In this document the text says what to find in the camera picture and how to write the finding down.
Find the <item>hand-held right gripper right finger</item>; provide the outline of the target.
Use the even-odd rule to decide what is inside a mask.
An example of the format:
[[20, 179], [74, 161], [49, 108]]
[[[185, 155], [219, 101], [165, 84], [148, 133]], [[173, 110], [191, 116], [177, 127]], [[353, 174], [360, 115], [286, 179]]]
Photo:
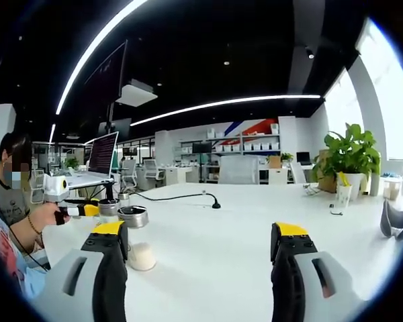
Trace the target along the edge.
[[297, 225], [272, 224], [271, 263], [273, 321], [351, 321], [364, 304], [348, 271]]

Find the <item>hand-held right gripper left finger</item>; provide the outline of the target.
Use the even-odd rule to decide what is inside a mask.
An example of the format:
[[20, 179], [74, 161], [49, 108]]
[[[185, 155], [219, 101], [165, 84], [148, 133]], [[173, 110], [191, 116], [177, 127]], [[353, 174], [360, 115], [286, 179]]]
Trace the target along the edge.
[[98, 225], [46, 274], [32, 306], [45, 321], [125, 321], [128, 228]]

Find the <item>person's left hand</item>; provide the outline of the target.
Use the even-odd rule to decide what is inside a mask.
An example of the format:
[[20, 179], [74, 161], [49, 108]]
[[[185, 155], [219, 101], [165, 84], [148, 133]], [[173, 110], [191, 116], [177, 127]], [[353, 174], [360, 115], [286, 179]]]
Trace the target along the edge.
[[61, 211], [56, 203], [44, 203], [40, 207], [40, 217], [44, 225], [63, 225], [70, 219], [70, 216]]

